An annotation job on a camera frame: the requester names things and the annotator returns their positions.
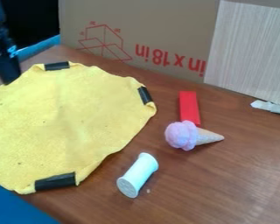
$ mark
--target wooden table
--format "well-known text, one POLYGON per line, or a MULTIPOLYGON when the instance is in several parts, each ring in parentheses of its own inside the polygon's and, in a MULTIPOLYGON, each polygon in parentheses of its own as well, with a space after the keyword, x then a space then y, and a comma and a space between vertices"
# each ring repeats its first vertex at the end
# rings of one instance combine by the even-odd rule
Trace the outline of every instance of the wooden table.
POLYGON ((63 223, 280 223, 280 115, 253 109, 254 98, 87 55, 64 46, 23 63, 71 60, 144 83, 157 115, 122 151, 109 156, 78 187, 23 196, 63 223), (202 126, 225 140, 192 151, 168 146, 164 130, 179 119, 179 90, 196 91, 202 126), (137 155, 147 151, 159 170, 136 199, 116 188, 137 155))

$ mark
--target thread spool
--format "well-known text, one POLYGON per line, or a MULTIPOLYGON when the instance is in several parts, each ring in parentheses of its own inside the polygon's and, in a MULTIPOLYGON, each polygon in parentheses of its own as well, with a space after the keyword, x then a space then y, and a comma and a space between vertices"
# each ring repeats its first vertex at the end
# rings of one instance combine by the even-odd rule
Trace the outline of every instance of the thread spool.
POLYGON ((120 177, 118 189, 127 197, 134 199, 151 174, 158 170, 158 161, 150 154, 142 152, 137 161, 120 177))

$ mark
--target red box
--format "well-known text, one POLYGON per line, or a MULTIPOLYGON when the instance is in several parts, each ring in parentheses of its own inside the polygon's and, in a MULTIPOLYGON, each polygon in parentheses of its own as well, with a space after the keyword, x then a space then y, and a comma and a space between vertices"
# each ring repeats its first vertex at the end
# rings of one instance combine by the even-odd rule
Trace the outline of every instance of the red box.
POLYGON ((196 92, 180 91, 179 92, 179 113, 180 120, 195 123, 200 126, 200 111, 197 103, 196 92))

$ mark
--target toy ice cream cone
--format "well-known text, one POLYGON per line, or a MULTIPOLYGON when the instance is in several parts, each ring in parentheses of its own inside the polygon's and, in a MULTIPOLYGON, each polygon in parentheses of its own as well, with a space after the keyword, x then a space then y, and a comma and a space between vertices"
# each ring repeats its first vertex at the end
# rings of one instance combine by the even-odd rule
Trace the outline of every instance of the toy ice cream cone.
POLYGON ((171 123, 165 131, 165 138, 170 146, 189 151, 195 145, 221 141, 224 136, 197 128, 193 122, 183 121, 171 123))

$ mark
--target yellow towel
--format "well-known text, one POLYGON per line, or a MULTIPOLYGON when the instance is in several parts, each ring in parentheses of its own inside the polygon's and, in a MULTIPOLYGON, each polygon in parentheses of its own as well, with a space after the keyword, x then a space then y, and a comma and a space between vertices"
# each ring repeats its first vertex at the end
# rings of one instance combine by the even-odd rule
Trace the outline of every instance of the yellow towel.
POLYGON ((0 87, 0 185, 34 193, 35 181, 74 172, 85 179, 156 114, 134 78, 70 63, 32 66, 0 87))

